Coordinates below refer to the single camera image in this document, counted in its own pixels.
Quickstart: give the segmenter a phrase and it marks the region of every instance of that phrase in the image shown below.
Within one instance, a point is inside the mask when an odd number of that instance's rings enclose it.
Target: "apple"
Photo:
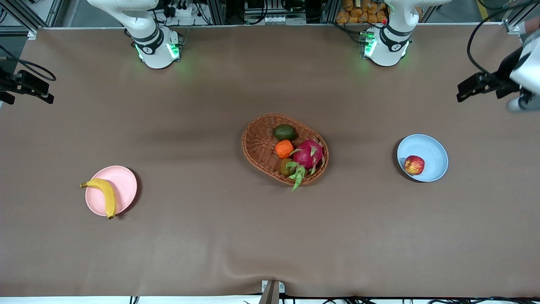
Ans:
[[[424,171],[424,160],[416,155],[411,155],[405,159],[403,168],[410,175],[418,175]]]

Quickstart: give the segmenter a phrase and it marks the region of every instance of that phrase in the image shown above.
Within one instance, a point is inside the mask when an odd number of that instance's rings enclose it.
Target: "yellow banana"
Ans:
[[[91,179],[85,183],[80,184],[81,188],[96,188],[103,192],[105,195],[105,213],[107,218],[112,219],[116,215],[116,197],[114,196],[114,190],[110,182],[102,179]]]

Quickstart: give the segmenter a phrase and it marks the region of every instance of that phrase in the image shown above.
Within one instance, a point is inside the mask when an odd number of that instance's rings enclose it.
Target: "blue bowl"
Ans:
[[[421,157],[424,171],[418,175],[410,175],[403,168],[405,159],[411,155]],[[413,179],[421,182],[434,182],[440,179],[448,169],[448,154],[446,150],[431,136],[413,134],[405,137],[397,147],[397,162],[401,169]]]

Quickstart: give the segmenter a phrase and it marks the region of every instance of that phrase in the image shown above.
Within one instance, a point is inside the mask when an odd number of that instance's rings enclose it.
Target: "dragon fruit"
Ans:
[[[303,178],[306,176],[307,169],[311,169],[310,174],[315,173],[315,167],[322,161],[325,163],[325,157],[322,153],[322,144],[315,140],[306,140],[302,142],[296,150],[291,152],[293,155],[293,162],[287,164],[288,168],[296,168],[296,172],[289,176],[290,179],[295,180],[293,191],[298,188]]]

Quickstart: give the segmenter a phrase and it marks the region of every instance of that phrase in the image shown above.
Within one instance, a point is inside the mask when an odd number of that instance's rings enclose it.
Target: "wicker basket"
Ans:
[[[294,185],[294,180],[279,173],[281,159],[279,159],[274,151],[274,147],[279,141],[273,136],[273,132],[274,128],[280,124],[290,124],[296,129],[298,137],[292,142],[295,147],[308,139],[317,140],[322,143],[325,162],[324,164],[319,162],[315,173],[313,175],[307,174],[302,181],[302,185],[313,182],[317,177],[321,176],[328,165],[328,146],[319,133],[285,115],[270,113],[250,122],[242,135],[242,150],[244,151],[244,155],[257,169],[280,182],[291,186]]]

